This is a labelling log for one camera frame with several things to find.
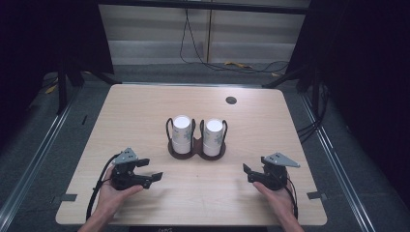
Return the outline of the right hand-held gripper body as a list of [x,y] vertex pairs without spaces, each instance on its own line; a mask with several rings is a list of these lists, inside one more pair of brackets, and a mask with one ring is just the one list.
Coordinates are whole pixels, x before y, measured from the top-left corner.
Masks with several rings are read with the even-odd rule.
[[270,190],[284,189],[287,186],[287,167],[300,167],[299,163],[280,152],[269,155],[264,160],[266,164],[263,165],[263,172],[255,174],[256,182]]

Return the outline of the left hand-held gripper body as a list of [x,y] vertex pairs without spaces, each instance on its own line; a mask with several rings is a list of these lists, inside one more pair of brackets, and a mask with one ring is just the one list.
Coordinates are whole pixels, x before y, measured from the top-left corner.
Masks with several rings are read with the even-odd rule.
[[133,183],[135,163],[140,158],[132,148],[127,148],[122,151],[113,161],[114,168],[111,173],[111,182],[115,189],[124,190],[132,186],[137,186]]

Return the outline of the dark double cup holder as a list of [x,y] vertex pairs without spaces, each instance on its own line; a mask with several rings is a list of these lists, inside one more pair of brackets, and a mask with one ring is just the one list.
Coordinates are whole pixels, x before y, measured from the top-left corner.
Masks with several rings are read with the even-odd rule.
[[203,153],[203,144],[204,144],[204,129],[205,129],[205,125],[207,122],[205,122],[204,120],[202,120],[199,123],[199,130],[200,130],[200,136],[198,138],[196,138],[194,136],[194,132],[196,129],[196,122],[194,119],[191,119],[191,138],[190,138],[190,142],[191,142],[191,147],[190,147],[190,152],[188,154],[177,154],[174,152],[173,148],[172,148],[172,128],[173,128],[173,119],[174,118],[169,118],[166,123],[165,123],[165,132],[166,132],[166,136],[167,136],[167,149],[169,154],[177,159],[177,160],[187,160],[190,159],[191,157],[193,157],[194,155],[199,155],[200,157],[202,157],[204,160],[219,160],[221,159],[226,151],[226,144],[225,144],[225,138],[227,135],[227,131],[228,131],[228,125],[227,122],[225,120],[222,120],[223,123],[223,136],[222,136],[222,143],[221,143],[221,151],[220,154],[216,157],[209,157],[206,156]]

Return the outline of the person's left hand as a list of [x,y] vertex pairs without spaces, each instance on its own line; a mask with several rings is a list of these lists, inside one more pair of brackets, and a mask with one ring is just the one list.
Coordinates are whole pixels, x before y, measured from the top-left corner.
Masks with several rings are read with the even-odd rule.
[[103,183],[100,188],[98,205],[93,213],[93,217],[103,221],[110,221],[117,213],[123,203],[143,191],[143,186],[137,185],[124,190],[117,190],[111,184],[111,173],[113,167],[109,167],[103,177]]

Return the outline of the person's right hand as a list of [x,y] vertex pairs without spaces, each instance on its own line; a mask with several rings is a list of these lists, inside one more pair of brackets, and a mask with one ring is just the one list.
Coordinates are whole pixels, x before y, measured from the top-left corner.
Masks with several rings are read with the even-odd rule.
[[285,189],[270,190],[259,182],[254,182],[256,189],[267,199],[274,216],[282,227],[289,227],[298,221],[293,215],[293,204],[289,193]]

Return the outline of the black metal stand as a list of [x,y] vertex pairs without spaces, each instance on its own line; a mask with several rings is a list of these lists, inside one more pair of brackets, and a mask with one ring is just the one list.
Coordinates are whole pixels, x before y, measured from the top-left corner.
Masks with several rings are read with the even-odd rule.
[[311,109],[316,119],[320,118],[319,100],[320,100],[320,71],[313,65],[302,65],[294,71],[286,72],[278,79],[271,83],[263,84],[264,89],[274,89],[288,80],[297,79],[296,89],[298,93],[305,94],[311,89]]
[[84,84],[82,73],[85,72],[92,74],[109,85],[121,84],[121,81],[109,77],[91,64],[87,64],[73,57],[65,58],[60,61],[57,72],[59,93],[58,115],[62,114],[64,109],[68,106],[67,80],[69,80],[74,87],[82,87]]

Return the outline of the black curtain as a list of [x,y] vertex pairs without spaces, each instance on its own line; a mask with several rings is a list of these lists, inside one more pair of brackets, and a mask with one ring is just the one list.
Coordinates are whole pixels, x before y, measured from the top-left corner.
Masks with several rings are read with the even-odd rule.
[[74,85],[81,71],[113,72],[97,0],[0,0],[0,149],[60,68]]
[[410,0],[310,0],[289,68],[303,65],[410,208]]

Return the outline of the black crossbar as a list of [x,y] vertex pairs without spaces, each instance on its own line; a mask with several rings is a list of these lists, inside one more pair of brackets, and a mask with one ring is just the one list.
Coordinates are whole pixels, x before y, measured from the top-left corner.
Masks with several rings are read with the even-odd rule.
[[270,5],[251,5],[236,3],[214,3],[181,0],[96,0],[98,4],[112,6],[157,7],[173,9],[215,10],[230,12],[267,13],[285,15],[307,15],[309,8],[283,7]]

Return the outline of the metal floor rail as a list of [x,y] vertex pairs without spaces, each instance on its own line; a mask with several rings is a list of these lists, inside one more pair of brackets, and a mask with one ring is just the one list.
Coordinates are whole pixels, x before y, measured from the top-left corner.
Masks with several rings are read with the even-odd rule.
[[333,168],[337,181],[348,202],[348,205],[358,222],[362,232],[376,232],[373,223],[367,213],[366,207],[353,187],[342,163],[339,160],[337,151],[323,126],[316,126],[317,137],[324,149],[327,159]]
[[78,94],[82,88],[74,88],[71,98],[68,103],[59,111],[55,116],[47,134],[37,149],[34,157],[31,158],[30,163],[22,174],[21,178],[17,182],[15,188],[4,202],[4,205],[0,209],[0,232],[7,231],[8,227],[12,223],[18,208],[20,207],[23,199],[25,198],[29,188],[31,187],[34,179],[36,178],[41,165],[43,164],[49,149],[51,148],[55,138],[57,137],[60,129],[63,127],[71,109],[73,103],[76,101]]

